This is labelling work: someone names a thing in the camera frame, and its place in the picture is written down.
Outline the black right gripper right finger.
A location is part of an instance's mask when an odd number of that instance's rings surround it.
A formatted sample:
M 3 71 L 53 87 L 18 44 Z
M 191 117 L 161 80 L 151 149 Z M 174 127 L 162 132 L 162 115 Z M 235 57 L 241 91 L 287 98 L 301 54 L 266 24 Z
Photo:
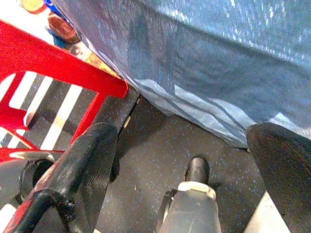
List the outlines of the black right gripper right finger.
M 247 128 L 248 148 L 265 188 L 293 233 L 311 231 L 311 141 L 280 125 Z

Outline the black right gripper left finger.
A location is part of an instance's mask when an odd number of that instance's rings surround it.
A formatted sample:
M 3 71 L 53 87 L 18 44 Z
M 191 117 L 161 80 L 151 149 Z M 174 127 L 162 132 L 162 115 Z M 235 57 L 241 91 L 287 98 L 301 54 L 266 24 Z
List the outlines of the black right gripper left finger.
M 35 232 L 91 233 L 103 205 L 118 142 L 116 126 L 96 123 L 41 176 L 37 191 L 55 203 L 36 217 Z

